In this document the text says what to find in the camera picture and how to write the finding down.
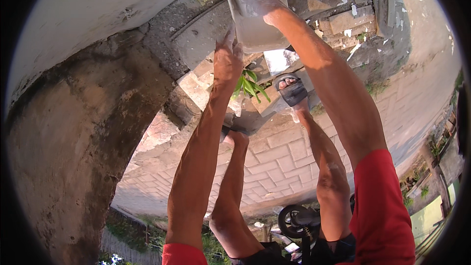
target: green leaf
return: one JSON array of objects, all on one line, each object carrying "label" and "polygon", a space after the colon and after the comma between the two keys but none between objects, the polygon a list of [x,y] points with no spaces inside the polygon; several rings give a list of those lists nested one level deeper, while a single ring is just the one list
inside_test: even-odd
[{"label": "green leaf", "polygon": [[243,82],[242,84],[245,90],[247,90],[251,95],[255,96],[257,98],[257,101],[261,103],[261,100],[259,99],[259,97],[255,93],[255,90],[252,87],[252,84],[250,84],[249,81],[245,78],[242,80],[242,82]]},{"label": "green leaf", "polygon": [[240,91],[240,87],[242,86],[242,79],[243,78],[244,77],[242,77],[242,76],[239,77],[239,80],[237,81],[237,84],[235,85],[235,88],[234,88],[234,93]]},{"label": "green leaf", "polygon": [[253,83],[252,86],[253,86],[256,90],[260,91],[260,92],[267,98],[267,101],[268,101],[269,103],[271,103],[271,99],[268,97],[268,94],[265,92],[265,90],[264,90],[260,85],[257,85],[256,83]]},{"label": "green leaf", "polygon": [[257,75],[254,72],[247,70],[247,74],[250,76],[250,78],[252,78],[254,82],[257,81]]}]

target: leg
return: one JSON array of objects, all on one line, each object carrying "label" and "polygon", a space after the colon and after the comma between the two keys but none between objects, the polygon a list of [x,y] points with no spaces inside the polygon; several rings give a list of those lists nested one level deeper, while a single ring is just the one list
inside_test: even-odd
[{"label": "leg", "polygon": [[[280,89],[292,82],[296,80],[281,81]],[[335,145],[309,113],[308,100],[304,99],[293,109],[308,131],[312,154],[319,167],[316,192],[321,207],[320,237],[327,241],[337,241],[351,233],[349,224],[352,213],[347,172]]]},{"label": "leg", "polygon": [[263,250],[263,246],[250,232],[239,210],[249,138],[244,133],[229,131],[225,142],[233,144],[234,151],[222,179],[209,226],[228,256],[239,259]]}]

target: black shorts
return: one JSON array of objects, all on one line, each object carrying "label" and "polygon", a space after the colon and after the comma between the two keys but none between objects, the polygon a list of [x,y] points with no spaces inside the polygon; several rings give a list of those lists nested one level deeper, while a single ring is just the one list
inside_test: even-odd
[{"label": "black shorts", "polygon": [[[233,265],[293,265],[281,255],[281,248],[277,242],[261,242],[264,249],[252,256],[242,259],[232,259]],[[311,263],[315,265],[333,265],[341,262],[353,262],[355,260],[355,237],[350,234],[346,238],[337,241],[335,250],[332,251],[325,239],[318,238],[311,250]]]}]

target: cracked wall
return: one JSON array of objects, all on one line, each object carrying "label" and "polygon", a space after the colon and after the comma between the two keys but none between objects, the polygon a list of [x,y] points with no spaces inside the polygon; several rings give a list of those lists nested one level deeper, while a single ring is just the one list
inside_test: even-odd
[{"label": "cracked wall", "polygon": [[116,184],[173,89],[142,36],[118,34],[44,72],[7,119],[21,206],[58,264],[96,262]]}]

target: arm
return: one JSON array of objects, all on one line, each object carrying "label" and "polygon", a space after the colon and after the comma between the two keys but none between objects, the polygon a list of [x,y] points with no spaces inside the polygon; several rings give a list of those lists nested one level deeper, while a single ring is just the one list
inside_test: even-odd
[{"label": "arm", "polygon": [[209,102],[183,152],[169,195],[167,244],[203,250],[201,227],[216,172],[222,122],[243,68],[242,50],[239,45],[233,46],[234,36],[231,29],[222,42],[216,42]]},{"label": "arm", "polygon": [[244,0],[296,50],[338,132],[352,167],[376,149],[387,149],[380,115],[361,80],[338,54],[279,0]]}]

